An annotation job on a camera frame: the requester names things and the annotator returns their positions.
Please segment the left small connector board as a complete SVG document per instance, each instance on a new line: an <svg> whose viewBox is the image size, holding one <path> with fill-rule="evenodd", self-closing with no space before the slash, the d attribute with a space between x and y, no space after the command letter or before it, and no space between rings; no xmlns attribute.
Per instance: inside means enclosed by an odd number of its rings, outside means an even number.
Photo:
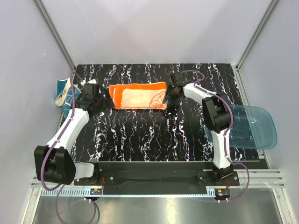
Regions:
<svg viewBox="0 0 299 224"><path fill-rule="evenodd" d="M103 188L91 188L90 195L99 196L103 194Z"/></svg>

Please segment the right small connector board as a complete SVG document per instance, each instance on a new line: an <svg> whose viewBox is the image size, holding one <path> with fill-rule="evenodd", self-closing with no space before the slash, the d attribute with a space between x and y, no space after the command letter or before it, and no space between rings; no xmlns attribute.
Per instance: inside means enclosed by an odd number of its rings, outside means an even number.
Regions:
<svg viewBox="0 0 299 224"><path fill-rule="evenodd" d="M217 189L215 192L215 197L218 200L225 200L230 198L230 189Z"/></svg>

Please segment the blue translucent plastic tray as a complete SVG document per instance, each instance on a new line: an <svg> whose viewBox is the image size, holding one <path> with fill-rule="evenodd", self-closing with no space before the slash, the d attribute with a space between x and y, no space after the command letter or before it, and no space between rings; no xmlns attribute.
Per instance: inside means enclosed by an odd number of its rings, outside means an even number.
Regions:
<svg viewBox="0 0 299 224"><path fill-rule="evenodd" d="M260 107L231 105L231 112L224 106L213 107L203 104L203 117L206 135L214 149L223 149L220 143L224 132L229 128L231 118L233 124L229 137L229 147L243 149L271 149L277 143L277 133L271 115Z"/></svg>

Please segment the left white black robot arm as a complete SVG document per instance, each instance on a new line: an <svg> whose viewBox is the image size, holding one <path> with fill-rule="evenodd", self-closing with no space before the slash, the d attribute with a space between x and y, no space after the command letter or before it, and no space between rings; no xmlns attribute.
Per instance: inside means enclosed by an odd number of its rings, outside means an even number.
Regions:
<svg viewBox="0 0 299 224"><path fill-rule="evenodd" d="M71 97L71 108L58 132L45 146L37 146L34 150L36 176L43 187L48 182L69 185L82 178L91 185L100 181L101 173L95 164L74 162L71 150L90 118L113 107L108 89L99 84L87 83L78 97Z"/></svg>

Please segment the right aluminium frame post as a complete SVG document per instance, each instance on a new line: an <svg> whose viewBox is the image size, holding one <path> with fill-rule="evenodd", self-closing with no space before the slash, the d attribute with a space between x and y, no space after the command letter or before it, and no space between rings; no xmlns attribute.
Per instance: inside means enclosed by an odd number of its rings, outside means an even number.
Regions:
<svg viewBox="0 0 299 224"><path fill-rule="evenodd" d="M238 63L235 65L237 70L240 70L243 66L245 60L249 56L251 50L253 49L255 43L257 42L260 34L264 30L266 24L268 23L269 19L271 18L272 14L274 13L276 7L278 6L280 0L271 0L266 11L264 12L257 28L255 29L247 47L245 48L241 58L239 59Z"/></svg>

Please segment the orange cartoon print towel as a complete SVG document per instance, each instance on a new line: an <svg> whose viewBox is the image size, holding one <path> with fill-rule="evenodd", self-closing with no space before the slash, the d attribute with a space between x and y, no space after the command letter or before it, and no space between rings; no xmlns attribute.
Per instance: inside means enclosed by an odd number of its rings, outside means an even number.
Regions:
<svg viewBox="0 0 299 224"><path fill-rule="evenodd" d="M110 85L109 94L114 108L118 110L165 110L164 102L167 84L157 82L153 84L116 84Z"/></svg>

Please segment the small connector board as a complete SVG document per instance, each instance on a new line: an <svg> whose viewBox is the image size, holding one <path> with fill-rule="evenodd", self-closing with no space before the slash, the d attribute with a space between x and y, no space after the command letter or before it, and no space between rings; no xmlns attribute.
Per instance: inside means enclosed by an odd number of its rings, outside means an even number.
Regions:
<svg viewBox="0 0 299 224"><path fill-rule="evenodd" d="M215 192L215 197L218 200L225 200L230 198L230 189L217 189Z"/></svg>
<svg viewBox="0 0 299 224"><path fill-rule="evenodd" d="M103 188L91 188L90 195L99 196L103 194Z"/></svg>

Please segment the aluminium frame post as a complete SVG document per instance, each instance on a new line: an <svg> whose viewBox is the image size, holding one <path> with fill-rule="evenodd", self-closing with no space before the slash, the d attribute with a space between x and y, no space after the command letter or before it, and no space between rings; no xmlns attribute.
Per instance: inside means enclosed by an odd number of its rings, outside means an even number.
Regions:
<svg viewBox="0 0 299 224"><path fill-rule="evenodd" d="M268 23L269 19L271 18L272 14L274 13L276 7L278 6L280 0L271 0L266 11L264 12L257 28L255 29L247 47L245 48L241 58L239 59L238 63L235 65L237 70L240 70L243 66L245 60L249 56L251 50L253 49L255 43L257 42L260 34L264 30L266 24Z"/></svg>
<svg viewBox="0 0 299 224"><path fill-rule="evenodd" d="M54 22L52 21L49 12L47 11L44 3L42 0L33 0L35 6L37 7L40 15L42 16L47 28L49 29L52 37L54 38L59 50L61 51L64 59L66 60L68 66L70 67L71 70L75 70L76 69L76 65L73 62L70 54L67 51L67 48L65 46L65 44L63 43L63 40L61 39L55 25Z"/></svg>

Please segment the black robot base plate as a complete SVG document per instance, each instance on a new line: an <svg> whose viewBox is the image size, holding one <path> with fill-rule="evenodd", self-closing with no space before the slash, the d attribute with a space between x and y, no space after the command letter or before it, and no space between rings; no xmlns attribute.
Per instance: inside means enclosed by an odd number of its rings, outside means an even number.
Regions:
<svg viewBox="0 0 299 224"><path fill-rule="evenodd" d="M214 197L215 189L238 187L237 172L216 176L212 162L98 162L89 178L74 184L103 187L110 197Z"/></svg>

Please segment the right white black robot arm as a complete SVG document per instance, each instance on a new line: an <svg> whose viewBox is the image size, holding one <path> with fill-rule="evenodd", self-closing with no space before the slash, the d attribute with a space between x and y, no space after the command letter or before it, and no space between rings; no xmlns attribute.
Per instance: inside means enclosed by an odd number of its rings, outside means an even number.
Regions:
<svg viewBox="0 0 299 224"><path fill-rule="evenodd" d="M171 73L171 84L167 87L164 102L171 105L178 98L186 97L202 105L204 123L211 132L214 147L214 168L205 184L213 181L223 185L234 171L229 153L229 135L234 117L227 95L201 87L199 82L203 79L204 76L193 82L184 79L182 72Z"/></svg>

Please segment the teal and cream towel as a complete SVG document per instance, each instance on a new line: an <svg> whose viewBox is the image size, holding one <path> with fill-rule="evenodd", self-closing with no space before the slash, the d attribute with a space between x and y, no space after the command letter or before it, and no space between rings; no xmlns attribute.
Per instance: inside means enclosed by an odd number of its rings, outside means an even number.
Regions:
<svg viewBox="0 0 299 224"><path fill-rule="evenodd" d="M57 80L57 94L55 104L62 108L63 118L68 117L72 105L72 90L70 78Z"/></svg>

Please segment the left aluminium frame post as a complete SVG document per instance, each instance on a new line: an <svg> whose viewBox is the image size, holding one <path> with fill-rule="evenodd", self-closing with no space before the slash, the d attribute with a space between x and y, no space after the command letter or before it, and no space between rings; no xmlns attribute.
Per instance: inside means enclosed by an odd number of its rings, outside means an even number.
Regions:
<svg viewBox="0 0 299 224"><path fill-rule="evenodd" d="M59 50L61 51L64 59L66 60L68 66L70 67L71 70L75 70L76 69L76 65L73 62L70 54L67 51L67 48L65 46L65 44L63 43L63 40L61 39L55 25L54 22L52 21L49 12L47 11L44 3L42 0L33 0L35 6L37 7L40 15L42 16L47 28L49 29L52 37L54 38Z"/></svg>

